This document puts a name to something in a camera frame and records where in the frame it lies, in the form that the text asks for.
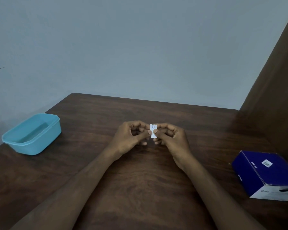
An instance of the plastic container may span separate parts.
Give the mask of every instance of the plastic container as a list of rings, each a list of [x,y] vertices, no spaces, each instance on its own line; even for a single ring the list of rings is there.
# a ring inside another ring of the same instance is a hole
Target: plastic container
[[[36,155],[43,151],[61,133],[57,115],[36,114],[18,124],[2,136],[16,152]]]

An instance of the wooden table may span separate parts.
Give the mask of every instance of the wooden table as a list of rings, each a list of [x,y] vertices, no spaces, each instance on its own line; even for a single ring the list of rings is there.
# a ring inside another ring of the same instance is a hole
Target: wooden table
[[[241,149],[275,151],[237,110],[72,93],[47,113],[62,134],[36,156],[0,146],[0,230],[8,229],[85,167],[123,121],[186,130],[196,158],[268,229],[288,228],[288,202],[250,199],[231,167]],[[215,229],[188,177],[151,140],[114,162],[74,229]]]

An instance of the left hand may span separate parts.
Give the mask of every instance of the left hand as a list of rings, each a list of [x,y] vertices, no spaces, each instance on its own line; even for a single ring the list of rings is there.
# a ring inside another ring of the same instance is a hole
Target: left hand
[[[151,135],[150,125],[142,121],[123,122],[117,129],[108,148],[115,151],[115,160],[130,151],[136,144],[147,145],[143,141]]]

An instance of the brown wooden panel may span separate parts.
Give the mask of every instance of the brown wooden panel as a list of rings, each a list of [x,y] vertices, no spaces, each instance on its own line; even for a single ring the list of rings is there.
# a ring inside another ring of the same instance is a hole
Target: brown wooden panel
[[[60,188],[111,141],[123,121],[186,129],[193,154],[268,229],[288,228],[288,202],[247,197],[231,162],[241,149],[275,151],[238,111],[73,93],[47,113],[62,134],[36,156],[0,146],[0,230]],[[215,229],[203,202],[164,146],[137,146],[104,174],[74,229]]]
[[[240,111],[288,160],[288,24]]]

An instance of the right hand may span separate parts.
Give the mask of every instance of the right hand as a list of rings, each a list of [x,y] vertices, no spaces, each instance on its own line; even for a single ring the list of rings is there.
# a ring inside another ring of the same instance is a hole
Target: right hand
[[[184,165],[192,156],[187,135],[183,128],[169,123],[157,123],[155,144],[163,144],[172,154],[176,165],[184,171]]]

